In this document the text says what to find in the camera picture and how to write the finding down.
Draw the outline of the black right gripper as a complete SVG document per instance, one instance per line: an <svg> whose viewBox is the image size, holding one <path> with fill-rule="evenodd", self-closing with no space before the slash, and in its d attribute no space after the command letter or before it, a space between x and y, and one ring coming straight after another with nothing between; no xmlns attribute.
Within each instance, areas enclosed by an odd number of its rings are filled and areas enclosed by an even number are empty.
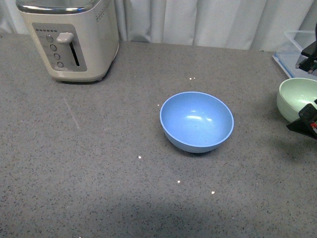
<svg viewBox="0 0 317 238"><path fill-rule="evenodd" d="M307 73L315 73L317 70L317 42L314 41L301 51L295 64L296 69ZM299 118L286 127L293 132L317 139L317 100L308 102L298 111Z"/></svg>

